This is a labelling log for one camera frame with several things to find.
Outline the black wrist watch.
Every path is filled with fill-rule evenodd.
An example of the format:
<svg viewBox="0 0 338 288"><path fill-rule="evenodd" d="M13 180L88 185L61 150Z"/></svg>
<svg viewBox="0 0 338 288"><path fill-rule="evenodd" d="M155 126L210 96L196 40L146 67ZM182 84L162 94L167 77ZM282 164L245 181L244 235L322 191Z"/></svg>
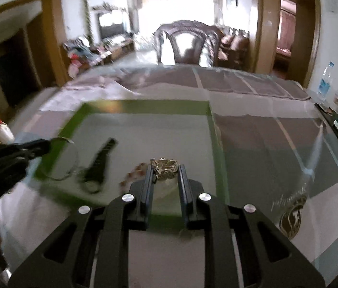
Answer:
<svg viewBox="0 0 338 288"><path fill-rule="evenodd" d="M89 194L97 194L102 191L106 180L107 164L110 152L117 145L115 138L110 138L97 153L91 165L82 169L78 175L81 189Z"/></svg>

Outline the plastic water bottle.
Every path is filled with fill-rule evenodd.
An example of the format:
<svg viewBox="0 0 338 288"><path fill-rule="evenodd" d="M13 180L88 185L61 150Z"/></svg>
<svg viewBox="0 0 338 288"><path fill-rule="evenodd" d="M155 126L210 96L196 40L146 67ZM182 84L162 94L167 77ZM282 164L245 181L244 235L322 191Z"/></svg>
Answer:
<svg viewBox="0 0 338 288"><path fill-rule="evenodd" d="M323 71L323 75L317 89L317 96L320 100L326 100L326 96L331 88L333 68L334 63L330 61L328 66Z"/></svg>

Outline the plaid bed sheet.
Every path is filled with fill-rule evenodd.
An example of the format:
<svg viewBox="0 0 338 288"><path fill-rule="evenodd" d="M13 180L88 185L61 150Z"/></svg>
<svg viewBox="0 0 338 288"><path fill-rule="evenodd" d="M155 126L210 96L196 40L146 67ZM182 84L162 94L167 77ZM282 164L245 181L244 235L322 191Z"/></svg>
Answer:
<svg viewBox="0 0 338 288"><path fill-rule="evenodd" d="M208 102L227 175L224 198L255 205L277 227L297 220L292 243L326 283L338 275L338 140L293 81L197 66L99 67L65 84L17 130L17 142L58 138L85 103L99 100ZM34 174L0 200L0 234L15 270L68 216Z"/></svg>

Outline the carved wooden chair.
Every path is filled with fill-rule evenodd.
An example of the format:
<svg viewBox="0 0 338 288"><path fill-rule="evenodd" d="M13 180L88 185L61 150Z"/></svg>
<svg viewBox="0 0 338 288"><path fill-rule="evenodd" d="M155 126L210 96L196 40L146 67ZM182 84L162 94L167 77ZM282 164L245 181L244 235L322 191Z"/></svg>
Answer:
<svg viewBox="0 0 338 288"><path fill-rule="evenodd" d="M154 33L157 62L162 64L164 38L172 47L175 64L199 65L206 49L207 67L218 65L218 51L223 32L214 25L191 20L162 24Z"/></svg>

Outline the green cardboard box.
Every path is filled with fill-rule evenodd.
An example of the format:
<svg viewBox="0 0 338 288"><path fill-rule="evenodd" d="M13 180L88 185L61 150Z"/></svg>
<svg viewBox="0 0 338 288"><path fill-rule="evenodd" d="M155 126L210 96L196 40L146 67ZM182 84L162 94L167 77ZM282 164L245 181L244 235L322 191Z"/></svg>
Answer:
<svg viewBox="0 0 338 288"><path fill-rule="evenodd" d="M97 194L78 182L108 139L106 180ZM70 206L107 205L121 194L121 183L142 162L167 158L186 168L190 179L224 198L227 175L208 102L187 100L99 100L83 104L66 121L34 176L55 200Z"/></svg>

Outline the cream flower hair accessory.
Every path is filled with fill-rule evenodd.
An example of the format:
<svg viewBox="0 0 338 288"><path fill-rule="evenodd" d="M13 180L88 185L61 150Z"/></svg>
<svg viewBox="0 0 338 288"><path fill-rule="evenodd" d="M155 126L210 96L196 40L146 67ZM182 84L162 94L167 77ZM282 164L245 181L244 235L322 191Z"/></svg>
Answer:
<svg viewBox="0 0 338 288"><path fill-rule="evenodd" d="M173 159L151 159L152 168L158 181L165 181L175 178L179 164Z"/></svg>

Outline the green ivy garland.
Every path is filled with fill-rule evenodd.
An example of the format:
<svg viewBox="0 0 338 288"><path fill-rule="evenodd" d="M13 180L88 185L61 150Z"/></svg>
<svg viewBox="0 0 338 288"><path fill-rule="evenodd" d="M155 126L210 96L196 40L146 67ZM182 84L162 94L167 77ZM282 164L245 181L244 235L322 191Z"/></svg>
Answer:
<svg viewBox="0 0 338 288"><path fill-rule="evenodd" d="M86 29L86 37L88 39L89 45L93 44L93 34L91 31L91 19L90 19L90 8L88 0L83 0L84 4L84 23Z"/></svg>

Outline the wooden tv cabinet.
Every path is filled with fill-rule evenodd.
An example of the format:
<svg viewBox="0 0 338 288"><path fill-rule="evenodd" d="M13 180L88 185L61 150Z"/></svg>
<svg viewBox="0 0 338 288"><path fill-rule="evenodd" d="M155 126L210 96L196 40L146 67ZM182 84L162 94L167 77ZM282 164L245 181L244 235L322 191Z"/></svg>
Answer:
<svg viewBox="0 0 338 288"><path fill-rule="evenodd" d="M110 62L114 62L115 60L118 60L134 51L134 42L131 38L127 38L122 42L116 43L110 40L103 42L103 45L107 54L106 60Z"/></svg>

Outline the flat screen television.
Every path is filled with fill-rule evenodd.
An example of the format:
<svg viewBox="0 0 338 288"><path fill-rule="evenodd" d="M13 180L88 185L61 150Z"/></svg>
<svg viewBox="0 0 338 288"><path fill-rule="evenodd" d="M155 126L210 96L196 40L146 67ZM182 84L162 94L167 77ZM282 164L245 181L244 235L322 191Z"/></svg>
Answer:
<svg viewBox="0 0 338 288"><path fill-rule="evenodd" d="M121 10L102 12L97 15L100 38L109 38L125 33L124 15Z"/></svg>

